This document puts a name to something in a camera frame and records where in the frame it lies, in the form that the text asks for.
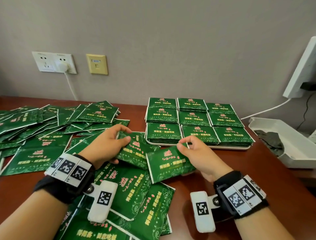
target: black wrist strap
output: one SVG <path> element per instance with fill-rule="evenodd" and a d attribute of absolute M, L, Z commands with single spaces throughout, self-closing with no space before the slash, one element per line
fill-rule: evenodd
<path fill-rule="evenodd" d="M 74 156 L 90 163 L 87 159 L 78 154 L 74 154 Z M 83 192 L 89 188 L 90 184 L 93 183 L 94 172 L 95 167 L 91 164 L 89 171 L 87 172 L 78 187 L 71 186 L 66 182 L 60 181 L 51 176 L 45 176 L 35 185 L 34 192 L 40 189 L 44 189 L 46 192 L 54 196 L 59 201 L 65 204 L 70 204 L 76 197 L 82 195 Z"/>
<path fill-rule="evenodd" d="M 250 211 L 240 215 L 236 209 L 233 207 L 232 203 L 227 199 L 227 197 L 224 195 L 224 191 L 227 190 L 229 187 L 237 183 L 239 180 L 244 179 L 247 186 L 250 188 L 250 191 L 252 191 L 254 194 L 256 194 L 260 200 L 261 203 L 253 207 Z M 252 184 L 250 184 L 244 176 L 239 171 L 231 171 L 228 174 L 222 176 L 218 180 L 214 182 L 214 189 L 216 194 L 220 198 L 220 206 L 225 211 L 229 212 L 231 215 L 233 215 L 234 219 L 244 218 L 247 217 L 262 208 L 265 208 L 269 205 L 268 201 L 262 197 L 260 194 L 258 194 L 258 189 L 255 189 Z"/>

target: white container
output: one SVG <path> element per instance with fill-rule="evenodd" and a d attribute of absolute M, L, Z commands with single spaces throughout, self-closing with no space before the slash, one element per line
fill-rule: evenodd
<path fill-rule="evenodd" d="M 316 144 L 279 119 L 251 117 L 252 131 L 276 132 L 284 145 L 281 162 L 289 168 L 316 168 Z"/>

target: right hand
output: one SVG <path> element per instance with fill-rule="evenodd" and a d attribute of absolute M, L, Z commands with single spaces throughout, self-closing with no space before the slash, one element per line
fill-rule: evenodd
<path fill-rule="evenodd" d="M 185 142 L 192 143 L 190 149 L 182 145 Z M 212 175 L 214 180 L 233 170 L 196 136 L 191 135 L 182 138 L 177 144 L 177 148 L 179 152 L 189 158 L 196 169 L 207 175 Z"/>

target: wooden table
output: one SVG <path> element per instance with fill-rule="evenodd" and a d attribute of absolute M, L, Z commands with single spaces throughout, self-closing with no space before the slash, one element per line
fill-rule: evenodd
<path fill-rule="evenodd" d="M 39 98 L 0 97 L 0 110 L 47 104 L 76 106 L 87 102 Z M 119 107 L 120 119 L 130 119 L 132 131 L 145 131 L 146 106 L 113 104 Z M 230 167 L 248 174 L 267 193 L 270 208 L 295 239 L 316 239 L 316 198 L 247 128 L 256 143 L 247 151 L 214 150 Z M 32 193 L 43 172 L 0 177 L 0 223 Z M 199 233 L 195 227 L 190 192 L 214 194 L 211 183 L 199 173 L 164 181 L 176 189 L 169 217 L 173 233 L 161 239 L 241 239 L 233 220 L 216 224 L 214 233 Z"/>

